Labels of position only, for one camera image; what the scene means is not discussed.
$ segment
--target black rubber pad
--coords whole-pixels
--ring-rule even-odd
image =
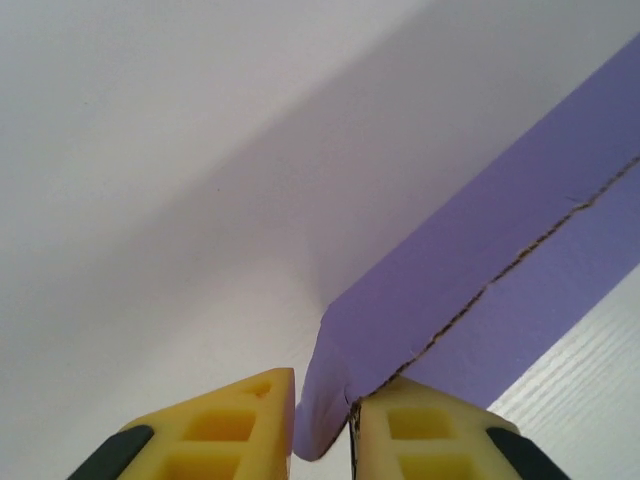
[[[116,480],[153,437],[153,428],[137,425],[110,436],[68,480]]]
[[[491,427],[487,434],[523,480],[567,480],[535,443],[504,428]]]

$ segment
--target purple surface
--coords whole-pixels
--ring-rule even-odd
[[[297,455],[318,458],[349,402],[413,358],[521,249],[640,153],[638,112],[640,37],[329,307],[296,412]],[[625,241],[640,233],[627,225],[640,224],[638,211],[622,203],[637,207],[637,170],[624,180],[630,187],[616,184],[492,285],[410,376],[481,405],[497,398],[640,260]]]

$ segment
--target white surface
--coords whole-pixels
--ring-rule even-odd
[[[301,380],[327,303],[639,22],[636,0],[2,2],[0,478],[64,478],[264,368]],[[346,479],[346,448],[293,469]]]
[[[490,408],[571,478],[640,478],[639,291],[640,266]]]

